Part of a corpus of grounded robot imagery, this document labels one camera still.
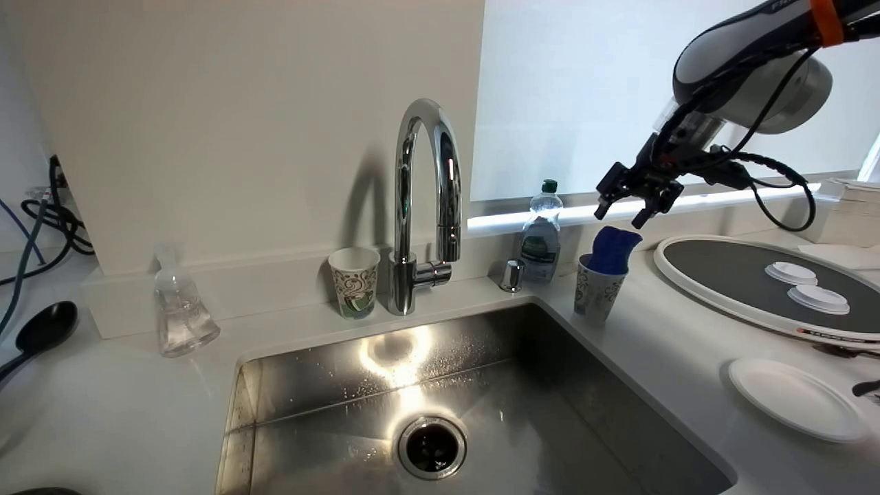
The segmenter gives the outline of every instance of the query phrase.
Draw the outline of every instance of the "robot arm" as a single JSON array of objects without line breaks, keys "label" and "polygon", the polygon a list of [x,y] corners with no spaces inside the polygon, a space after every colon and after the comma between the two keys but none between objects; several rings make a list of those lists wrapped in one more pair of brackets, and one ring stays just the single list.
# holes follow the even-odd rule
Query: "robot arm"
[{"label": "robot arm", "polygon": [[[827,69],[809,55],[875,36],[880,36],[880,0],[763,0],[697,33],[673,66],[678,106],[645,141],[631,167],[615,161],[605,174],[597,183],[597,218],[601,220],[613,200],[638,196],[642,208],[631,224],[640,227],[652,213],[671,208],[685,189],[675,180],[685,174],[710,183],[748,187],[751,176],[734,153],[704,152],[718,125],[722,120],[755,132],[799,125],[829,94]],[[796,183],[795,171],[784,165],[778,171]]]}]

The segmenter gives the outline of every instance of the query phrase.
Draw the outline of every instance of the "faucet spout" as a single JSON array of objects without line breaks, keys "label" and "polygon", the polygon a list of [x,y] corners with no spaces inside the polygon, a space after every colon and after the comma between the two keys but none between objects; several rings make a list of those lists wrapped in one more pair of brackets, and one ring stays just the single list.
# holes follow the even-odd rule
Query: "faucet spout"
[{"label": "faucet spout", "polygon": [[[409,253],[409,224],[413,224],[413,149],[417,128],[425,128],[435,153],[435,183],[437,183],[437,264],[422,270],[415,267]],[[444,123],[439,105],[428,98],[415,98],[399,128],[395,141],[395,255],[392,255],[392,311],[413,314],[413,290],[417,282],[444,282],[451,278],[451,264],[462,249],[462,220],[458,220],[458,157],[451,125]]]}]

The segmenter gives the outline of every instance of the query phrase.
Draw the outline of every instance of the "power cord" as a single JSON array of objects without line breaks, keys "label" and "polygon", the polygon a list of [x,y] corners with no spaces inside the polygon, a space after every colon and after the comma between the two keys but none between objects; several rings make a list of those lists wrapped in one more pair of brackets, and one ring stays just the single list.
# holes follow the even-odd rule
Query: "power cord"
[{"label": "power cord", "polygon": [[19,278],[28,281],[28,278],[48,273],[72,249],[80,253],[80,255],[92,255],[92,246],[91,246],[87,235],[85,235],[83,220],[72,208],[65,208],[63,200],[59,200],[59,189],[63,187],[65,187],[65,178],[63,178],[59,161],[57,161],[57,157],[52,157],[48,158],[48,196],[46,197],[21,200],[21,211],[28,218],[33,218],[33,222],[37,220],[46,227],[59,230],[63,234],[63,244],[55,253],[55,257],[44,262],[35,270],[24,270],[24,273],[17,273],[11,278],[0,278],[0,285],[17,282]]},{"label": "power cord", "polygon": [[8,299],[4,314],[0,318],[0,334],[2,334],[4,323],[11,322],[17,304],[19,304],[28,262],[30,262],[30,253],[35,249],[35,235],[37,235],[40,224],[44,224],[44,207],[37,207],[37,213],[35,213],[33,227],[28,234],[28,244],[21,249],[19,270],[13,274],[11,299]]},{"label": "power cord", "polygon": [[[28,242],[28,227],[24,227],[24,222],[19,220],[17,211],[11,211],[11,207],[8,207],[2,197],[0,197],[0,208],[17,222],[17,227],[24,234],[24,242]],[[37,264],[46,264],[46,257],[44,257],[44,253],[40,253],[37,244],[33,244],[33,253],[35,253]]]},{"label": "power cord", "polygon": [[[778,224],[778,227],[784,227],[784,230],[805,230],[805,227],[813,222],[813,218],[816,218],[816,197],[813,197],[813,191],[809,189],[809,180],[805,180],[795,167],[789,167],[789,165],[784,165],[784,161],[778,161],[778,158],[770,158],[770,157],[763,157],[763,153],[744,153],[743,149],[748,146],[748,141],[752,136],[752,132],[761,125],[761,120],[770,116],[772,105],[778,102],[778,97],[784,94],[784,87],[791,81],[791,76],[796,73],[796,69],[799,69],[813,53],[816,53],[816,46],[805,48],[805,53],[789,66],[789,70],[780,76],[780,81],[774,84],[774,90],[770,94],[770,98],[763,102],[763,106],[759,109],[759,116],[755,116],[752,123],[748,125],[744,136],[743,136],[734,149],[711,146],[707,153],[693,157],[693,158],[686,158],[686,161],[681,165],[681,174],[696,174],[696,176],[700,176],[707,183],[721,180],[721,183],[736,187],[736,189],[744,189],[744,187],[748,187],[748,189],[752,191],[752,200],[759,204],[761,213],[763,213],[772,224]],[[681,105],[681,106],[668,117],[668,123],[660,128],[660,136],[668,136],[671,128],[673,128],[675,123],[681,123],[685,116],[686,116],[690,109],[696,109],[697,102],[700,102],[707,94],[710,94],[710,90],[700,90],[700,94],[696,94],[686,105]],[[774,171],[778,176],[785,178],[785,183],[772,183],[772,180],[752,178],[743,161],[752,161],[752,165],[763,165],[763,167]],[[803,197],[805,197],[805,204],[809,204],[805,220],[803,220],[799,224],[785,224],[784,220],[778,220],[778,218],[767,208],[759,187],[780,187],[780,189],[785,189],[785,187],[799,187],[799,189],[803,189]]]}]

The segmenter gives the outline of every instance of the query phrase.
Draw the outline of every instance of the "plastic bottle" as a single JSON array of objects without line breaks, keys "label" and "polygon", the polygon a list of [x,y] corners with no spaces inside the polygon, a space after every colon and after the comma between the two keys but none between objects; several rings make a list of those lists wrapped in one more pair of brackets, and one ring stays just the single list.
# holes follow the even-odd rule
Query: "plastic bottle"
[{"label": "plastic bottle", "polygon": [[549,282],[554,274],[560,253],[558,211],[564,208],[554,189],[558,183],[545,178],[541,191],[531,197],[534,220],[524,224],[517,253],[527,282]]},{"label": "plastic bottle", "polygon": [[179,267],[176,249],[157,249],[160,352],[183,354],[220,334],[197,296],[194,281]]}]

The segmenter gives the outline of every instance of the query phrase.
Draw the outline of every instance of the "black cable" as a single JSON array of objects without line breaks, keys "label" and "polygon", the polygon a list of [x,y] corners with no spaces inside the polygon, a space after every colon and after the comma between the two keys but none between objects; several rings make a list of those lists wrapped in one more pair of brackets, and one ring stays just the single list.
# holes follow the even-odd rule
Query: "black cable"
[{"label": "black cable", "polygon": [[[752,117],[752,123],[748,125],[744,136],[734,146],[734,149],[722,149],[722,152],[710,152],[710,153],[700,153],[696,157],[693,161],[685,165],[686,174],[696,174],[696,176],[704,176],[704,178],[711,178],[711,180],[734,180],[734,183],[743,183],[752,191],[752,200],[759,204],[759,208],[763,211],[763,218],[778,224],[780,230],[805,230],[813,218],[816,218],[816,197],[813,191],[809,189],[809,180],[789,165],[778,161],[778,158],[770,158],[763,153],[744,153],[744,142],[752,136],[752,132],[761,125],[761,120],[770,116],[772,105],[778,102],[778,97],[784,94],[784,87],[791,81],[791,76],[796,73],[796,69],[805,64],[805,57],[810,57],[816,53],[816,46],[809,46],[791,66],[789,70],[780,76],[780,81],[774,84],[774,90],[770,94],[770,98],[763,102],[763,106],[759,109],[759,116]],[[744,176],[715,176],[711,167],[722,165],[722,161],[734,161],[734,158],[744,158],[744,161],[755,161],[755,165],[763,165],[774,174],[780,174],[784,178],[789,178],[789,183],[772,183],[772,180],[761,180],[761,178],[752,178],[744,167],[736,167],[743,171]],[[803,197],[809,204],[805,208],[805,220],[803,224],[785,224],[780,222],[774,213],[770,213],[763,197],[759,196],[759,187],[778,187],[778,189],[785,189],[785,187],[799,187],[803,189]]]},{"label": "black cable", "polygon": [[72,208],[65,208],[59,204],[59,187],[65,187],[63,171],[59,171],[57,157],[52,157],[48,158],[48,197],[21,200],[21,211],[30,213],[33,220],[40,220],[40,224],[46,224],[46,227],[59,230],[63,234],[63,246],[44,267],[21,273],[21,281],[48,273],[72,249],[80,253],[80,255],[92,255],[92,246],[91,246],[87,235],[83,234],[85,222]]},{"label": "black cable", "polygon": [[791,81],[791,76],[799,70],[799,66],[805,64],[805,57],[810,57],[816,53],[816,46],[805,48],[791,66],[789,70],[778,79],[774,90],[770,94],[770,98],[763,102],[761,112],[752,117],[752,123],[748,125],[748,132],[743,135],[743,141],[734,146],[734,153],[744,149],[744,142],[752,136],[752,132],[763,123],[763,117],[770,116],[774,98],[780,97],[780,90],[785,90],[785,84]]},{"label": "black cable", "polygon": [[[19,230],[24,234],[24,242],[28,242],[30,230],[24,227],[24,222],[19,220],[19,213],[11,211],[11,207],[8,207],[4,200],[0,200],[0,208],[19,224]],[[33,244],[33,253],[35,253],[37,264],[46,264],[46,257],[44,257],[44,253],[40,253],[37,244]]]}]

